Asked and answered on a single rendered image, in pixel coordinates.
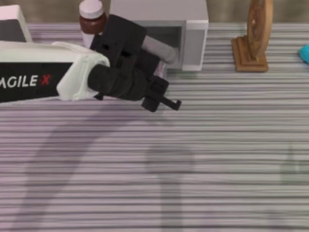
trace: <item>background wall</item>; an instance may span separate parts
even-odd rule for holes
[[[110,0],[103,0],[106,9]],[[2,0],[19,4],[28,22],[75,22],[80,0]],[[207,0],[211,22],[245,22],[250,0]],[[274,0],[275,22],[309,22],[309,0]]]

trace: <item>robotic arm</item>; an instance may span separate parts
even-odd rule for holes
[[[146,34],[146,28],[109,15],[90,50],[63,42],[0,42],[0,103],[110,96],[143,99],[150,112],[160,103],[178,110],[180,101],[164,97],[168,81],[154,75],[160,58],[142,49]]]

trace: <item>blue object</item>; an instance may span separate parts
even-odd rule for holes
[[[305,45],[302,49],[299,50],[299,56],[309,64],[309,45]]]

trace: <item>wooden base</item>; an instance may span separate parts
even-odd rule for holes
[[[268,64],[265,54],[261,57],[252,57],[247,46],[247,36],[232,39],[236,71],[238,72],[266,72]]]

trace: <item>black robot arm segment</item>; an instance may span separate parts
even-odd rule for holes
[[[116,15],[109,15],[102,35],[96,35],[91,49],[103,54],[110,61],[110,67],[97,65],[88,78],[90,89],[99,92],[96,99],[103,96],[123,100],[139,101],[142,107],[155,112],[160,103],[178,110],[176,103],[164,97],[169,83],[154,76],[160,58],[142,50],[147,30],[138,24]]]

